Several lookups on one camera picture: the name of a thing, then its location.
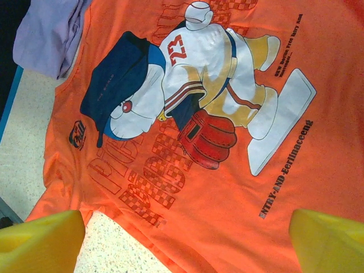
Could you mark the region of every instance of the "lavender fabric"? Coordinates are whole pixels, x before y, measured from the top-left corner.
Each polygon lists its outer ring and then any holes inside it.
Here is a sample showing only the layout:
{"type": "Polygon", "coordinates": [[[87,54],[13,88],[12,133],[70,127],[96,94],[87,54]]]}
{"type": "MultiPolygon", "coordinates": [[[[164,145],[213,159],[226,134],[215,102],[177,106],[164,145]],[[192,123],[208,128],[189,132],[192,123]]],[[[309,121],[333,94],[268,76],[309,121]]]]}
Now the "lavender fabric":
{"type": "Polygon", "coordinates": [[[32,0],[17,32],[14,61],[53,78],[71,67],[92,0],[32,0]]]}

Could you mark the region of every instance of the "yellow plastic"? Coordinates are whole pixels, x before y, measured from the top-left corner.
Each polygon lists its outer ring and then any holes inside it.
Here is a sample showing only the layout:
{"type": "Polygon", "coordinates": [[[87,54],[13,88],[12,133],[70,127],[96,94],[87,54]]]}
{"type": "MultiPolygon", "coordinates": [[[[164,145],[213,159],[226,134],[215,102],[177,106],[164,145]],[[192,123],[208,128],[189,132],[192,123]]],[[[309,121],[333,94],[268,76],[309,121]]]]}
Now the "yellow plastic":
{"type": "Polygon", "coordinates": [[[364,272],[364,224],[298,209],[289,234],[303,273],[364,272]]]}
{"type": "Polygon", "coordinates": [[[0,273],[71,273],[85,237],[69,210],[0,230],[0,273]]]}

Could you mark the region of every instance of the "t-shirt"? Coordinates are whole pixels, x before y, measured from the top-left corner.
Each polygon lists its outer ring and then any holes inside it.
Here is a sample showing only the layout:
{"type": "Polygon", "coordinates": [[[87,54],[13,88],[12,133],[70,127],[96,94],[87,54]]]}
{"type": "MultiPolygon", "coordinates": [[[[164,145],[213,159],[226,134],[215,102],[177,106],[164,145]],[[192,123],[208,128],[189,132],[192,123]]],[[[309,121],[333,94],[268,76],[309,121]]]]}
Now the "t-shirt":
{"type": "Polygon", "coordinates": [[[299,272],[295,209],[364,221],[363,18],[360,1],[94,0],[28,220],[103,212],[172,272],[299,272]]]}

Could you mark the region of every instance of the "small logo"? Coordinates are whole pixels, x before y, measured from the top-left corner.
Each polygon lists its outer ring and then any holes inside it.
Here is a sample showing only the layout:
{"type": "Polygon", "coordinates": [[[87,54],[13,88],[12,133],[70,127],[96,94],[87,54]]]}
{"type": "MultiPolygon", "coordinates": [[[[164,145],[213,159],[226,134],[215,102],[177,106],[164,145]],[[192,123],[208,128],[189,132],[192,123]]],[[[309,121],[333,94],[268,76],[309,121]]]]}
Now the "small logo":
{"type": "Polygon", "coordinates": [[[85,144],[85,131],[86,127],[83,125],[82,121],[76,121],[71,133],[69,134],[69,142],[80,151],[85,144]]]}

